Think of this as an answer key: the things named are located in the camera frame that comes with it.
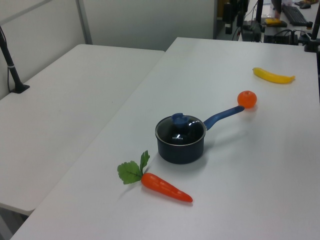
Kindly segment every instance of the keyboard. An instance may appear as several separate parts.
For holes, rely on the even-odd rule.
[[[282,12],[288,18],[291,25],[294,26],[307,26],[308,22],[299,9],[295,6],[282,6]]]

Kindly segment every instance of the pot rim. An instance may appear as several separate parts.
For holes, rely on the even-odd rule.
[[[171,143],[168,143],[168,142],[166,142],[166,141],[163,141],[163,140],[159,137],[157,130],[158,130],[159,124],[160,124],[162,121],[164,121],[164,120],[166,120],[166,119],[168,119],[168,118],[171,118],[171,116],[167,116],[167,117],[165,117],[164,119],[160,120],[160,121],[157,123],[157,125],[155,126],[155,136],[156,136],[156,138],[157,138],[158,140],[160,140],[161,142],[163,142],[164,144],[167,144],[167,145],[169,145],[169,146],[175,146],[175,147],[190,146],[190,145],[196,144],[196,143],[198,143],[199,141],[201,141],[201,140],[205,137],[205,135],[206,135],[206,131],[207,131],[206,125],[205,125],[199,118],[197,118],[197,117],[195,117],[195,116],[191,116],[191,115],[185,115],[185,116],[188,116],[188,117],[192,117],[192,118],[197,119],[197,120],[199,121],[199,123],[201,123],[201,125],[202,125],[202,127],[203,127],[203,134],[202,134],[202,136],[201,136],[197,141],[194,141],[194,142],[189,143],[189,144],[184,144],[184,145],[176,145],[176,144],[171,144]]]

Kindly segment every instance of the toy banana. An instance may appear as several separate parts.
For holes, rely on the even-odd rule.
[[[288,84],[288,83],[291,83],[296,78],[296,76],[277,75],[259,67],[253,68],[253,73],[259,78],[262,78],[264,80],[267,80],[269,82],[276,83],[276,84]]]

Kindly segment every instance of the orange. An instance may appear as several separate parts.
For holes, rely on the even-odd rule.
[[[243,91],[238,95],[238,104],[246,109],[251,109],[256,105],[257,96],[253,91]]]

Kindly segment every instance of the pot lid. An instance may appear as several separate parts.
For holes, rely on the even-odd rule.
[[[201,140],[206,134],[202,121],[194,116],[176,113],[161,120],[156,128],[156,137],[171,145],[189,145]]]

